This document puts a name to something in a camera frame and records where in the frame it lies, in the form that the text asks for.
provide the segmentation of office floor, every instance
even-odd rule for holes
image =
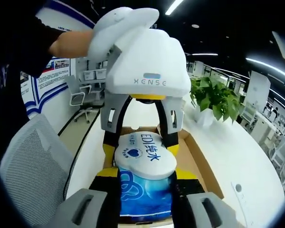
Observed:
[[[77,122],[72,120],[60,135],[60,140],[72,152],[73,156],[75,156],[84,135],[89,129],[89,126],[93,123],[93,120],[97,115],[97,111],[98,109],[95,109],[95,113],[88,114],[90,123],[86,123],[85,115],[82,115],[78,118]]]

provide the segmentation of brown cardboard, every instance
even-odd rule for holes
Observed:
[[[140,127],[137,130],[133,130],[131,127],[123,127],[121,135],[130,134],[132,132],[149,131],[158,133],[159,130],[155,127]],[[178,133],[179,136],[179,151],[176,156],[177,167],[190,171],[195,174],[204,191],[214,192],[221,199],[224,198],[223,192],[219,187],[219,183],[216,180],[214,173],[212,172],[206,158],[204,157],[199,146],[195,142],[194,138],[185,130],[181,130]],[[155,222],[148,225],[139,225],[139,227],[154,227],[160,225],[172,224],[172,219],[167,219],[161,222]],[[137,227],[137,225],[120,224],[119,227]]]

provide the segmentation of black ceiling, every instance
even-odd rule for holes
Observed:
[[[160,18],[157,28],[178,39],[186,53],[218,54],[187,56],[187,60],[199,60],[245,76],[251,70],[266,76],[269,73],[285,83],[282,74],[246,61],[246,57],[254,58],[285,72],[285,59],[272,35],[272,31],[276,31],[285,37],[285,0],[184,0],[170,16],[166,16],[165,12],[173,1],[93,0],[94,11],[90,0],[64,0],[94,22],[121,6],[158,9]],[[192,24],[199,25],[199,28],[193,28]],[[272,88],[285,97],[285,85],[272,77],[268,78]]]

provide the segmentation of green leaves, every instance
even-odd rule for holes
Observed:
[[[234,121],[239,114],[238,96],[215,78],[192,79],[191,98],[196,99],[201,111],[206,108],[212,109],[217,120],[223,117],[225,121],[230,117]]]
[[[220,118],[222,117],[223,115],[223,110],[221,108],[219,108],[218,106],[214,105],[212,107],[212,110],[213,110],[213,115],[214,117],[217,119],[217,120],[220,120]]]

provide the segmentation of potted plant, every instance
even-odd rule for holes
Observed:
[[[239,97],[212,77],[192,79],[190,96],[197,103],[195,119],[203,126],[210,126],[214,118],[225,121],[230,117],[233,122],[239,114]]]

